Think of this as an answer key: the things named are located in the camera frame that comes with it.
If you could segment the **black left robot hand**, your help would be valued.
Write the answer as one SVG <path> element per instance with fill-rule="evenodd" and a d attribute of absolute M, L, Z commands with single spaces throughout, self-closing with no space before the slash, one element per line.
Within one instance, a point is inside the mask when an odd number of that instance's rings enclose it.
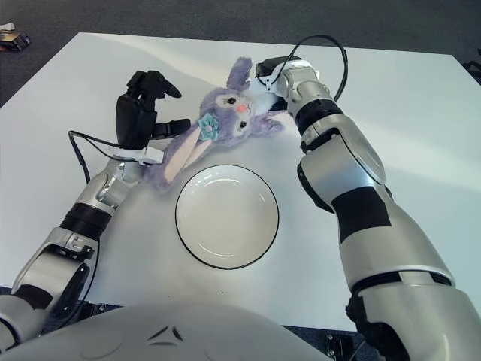
<path fill-rule="evenodd" d="M 156 100 L 180 98 L 180 91 L 158 71 L 136 71 L 127 91 L 116 102 L 116 136 L 126 150 L 141 150 L 149 141 L 173 138 L 187 132 L 189 119 L 157 123 Z"/>

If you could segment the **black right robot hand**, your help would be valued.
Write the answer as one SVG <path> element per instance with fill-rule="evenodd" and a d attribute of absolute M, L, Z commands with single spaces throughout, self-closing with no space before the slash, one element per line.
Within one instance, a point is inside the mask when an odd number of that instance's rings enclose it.
<path fill-rule="evenodd" d="M 297 56 L 293 56 L 292 59 L 288 59 L 287 56 L 266 59 L 256 64 L 256 77 L 271 84 L 280 77 L 282 71 L 302 65 L 304 65 L 304 60 Z"/>

